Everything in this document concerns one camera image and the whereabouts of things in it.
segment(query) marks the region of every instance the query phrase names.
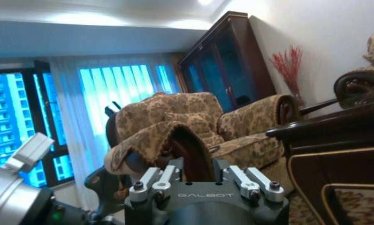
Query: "vase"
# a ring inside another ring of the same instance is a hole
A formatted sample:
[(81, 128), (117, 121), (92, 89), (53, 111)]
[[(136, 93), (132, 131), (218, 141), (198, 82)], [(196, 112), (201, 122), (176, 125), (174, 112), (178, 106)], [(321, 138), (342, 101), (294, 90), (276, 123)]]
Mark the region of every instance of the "vase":
[(304, 101), (304, 99), (302, 99), (302, 97), (301, 97), (300, 91), (293, 91), (293, 90), (290, 89), (290, 92), (292, 92), (292, 94), (293, 94), (293, 96), (294, 96), (294, 98), (296, 98), (296, 101), (297, 101), (297, 104), (298, 104), (298, 108), (305, 107), (305, 101)]

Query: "wooden side table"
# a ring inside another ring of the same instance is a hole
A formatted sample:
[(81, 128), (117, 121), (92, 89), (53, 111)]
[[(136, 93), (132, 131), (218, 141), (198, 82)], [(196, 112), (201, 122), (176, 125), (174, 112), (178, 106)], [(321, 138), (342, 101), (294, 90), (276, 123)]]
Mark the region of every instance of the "wooden side table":
[(324, 224), (351, 221), (336, 188), (374, 189), (374, 92), (336, 104), (337, 112), (266, 132), (285, 144), (292, 180)]

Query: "window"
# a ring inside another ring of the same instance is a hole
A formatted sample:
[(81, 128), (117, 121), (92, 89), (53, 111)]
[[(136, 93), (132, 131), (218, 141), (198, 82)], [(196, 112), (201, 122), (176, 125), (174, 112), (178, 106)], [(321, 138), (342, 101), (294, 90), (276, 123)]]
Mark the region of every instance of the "window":
[(35, 187), (53, 187), (74, 175), (51, 74), (37, 75), (34, 69), (0, 74), (0, 165), (35, 132), (57, 142), (31, 172), (21, 176)]
[(105, 107), (116, 101), (121, 107), (153, 96), (156, 92), (180, 92), (173, 68), (166, 65), (128, 65), (79, 70), (83, 96), (96, 135), (105, 134)]

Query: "green light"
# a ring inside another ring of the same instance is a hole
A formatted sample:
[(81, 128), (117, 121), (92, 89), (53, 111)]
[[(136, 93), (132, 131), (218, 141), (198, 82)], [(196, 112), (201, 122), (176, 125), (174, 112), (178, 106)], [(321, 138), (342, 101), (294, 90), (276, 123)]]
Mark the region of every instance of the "green light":
[(53, 217), (54, 220), (59, 221), (59, 220), (62, 220), (63, 213), (61, 211), (57, 211), (57, 212), (54, 212), (51, 217)]

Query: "ceiling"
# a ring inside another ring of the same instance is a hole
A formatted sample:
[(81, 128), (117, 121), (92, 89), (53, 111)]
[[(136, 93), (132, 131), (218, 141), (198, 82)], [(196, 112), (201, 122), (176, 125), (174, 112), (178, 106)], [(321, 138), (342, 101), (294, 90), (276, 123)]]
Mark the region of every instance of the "ceiling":
[(0, 20), (206, 30), (229, 1), (0, 0)]
[(188, 51), (230, 1), (0, 0), (0, 58)]

